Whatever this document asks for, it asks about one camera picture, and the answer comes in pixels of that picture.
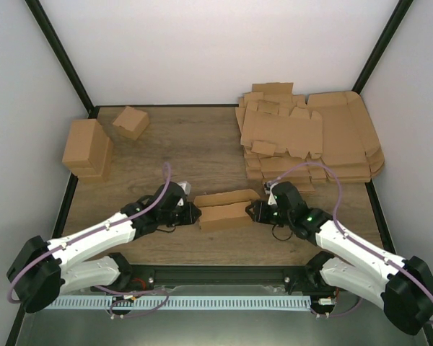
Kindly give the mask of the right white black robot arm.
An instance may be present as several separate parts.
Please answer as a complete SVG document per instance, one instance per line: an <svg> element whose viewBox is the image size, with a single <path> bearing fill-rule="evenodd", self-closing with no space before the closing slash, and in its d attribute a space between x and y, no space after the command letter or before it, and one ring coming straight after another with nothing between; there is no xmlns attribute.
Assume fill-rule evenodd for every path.
<svg viewBox="0 0 433 346"><path fill-rule="evenodd" d="M433 324L433 275L419 257L406 259L357 236L335 213L309 207L291 182L270 185L268 200L252 202L245 212L256 223L286 226L321 249L306 272L312 289L343 288L382 309L409 335Z"/></svg>

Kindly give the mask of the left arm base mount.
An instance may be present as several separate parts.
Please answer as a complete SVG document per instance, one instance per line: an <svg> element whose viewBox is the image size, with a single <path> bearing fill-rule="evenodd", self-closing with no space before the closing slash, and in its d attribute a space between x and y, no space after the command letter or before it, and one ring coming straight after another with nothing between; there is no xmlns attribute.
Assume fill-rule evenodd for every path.
<svg viewBox="0 0 433 346"><path fill-rule="evenodd" d="M154 287L149 279L155 278L155 268L146 265L133 265L130 268L119 269L114 266L96 266L89 272L91 286L102 286L108 290L130 292L134 290L149 290Z"/></svg>

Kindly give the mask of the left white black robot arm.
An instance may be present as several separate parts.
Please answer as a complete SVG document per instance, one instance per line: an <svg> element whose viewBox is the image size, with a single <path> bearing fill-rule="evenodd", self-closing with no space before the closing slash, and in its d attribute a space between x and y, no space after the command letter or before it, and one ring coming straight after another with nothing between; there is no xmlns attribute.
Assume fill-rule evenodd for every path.
<svg viewBox="0 0 433 346"><path fill-rule="evenodd" d="M9 302L21 304L31 314L82 288L127 290L133 273L126 258L119 253L94 257L155 231L171 233L179 226L193 225L201 211L188 201L190 191L188 182L168 182L154 195L139 198L75 234L48 241L41 236L28 239L6 273L11 284Z"/></svg>

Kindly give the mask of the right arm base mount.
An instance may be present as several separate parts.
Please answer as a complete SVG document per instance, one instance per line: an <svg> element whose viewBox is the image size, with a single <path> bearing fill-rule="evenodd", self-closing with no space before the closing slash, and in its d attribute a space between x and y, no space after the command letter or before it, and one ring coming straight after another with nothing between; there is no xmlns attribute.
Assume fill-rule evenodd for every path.
<svg viewBox="0 0 433 346"><path fill-rule="evenodd" d="M292 266L283 270L284 288L288 294L329 294L339 287L327 284L318 271L308 266Z"/></svg>

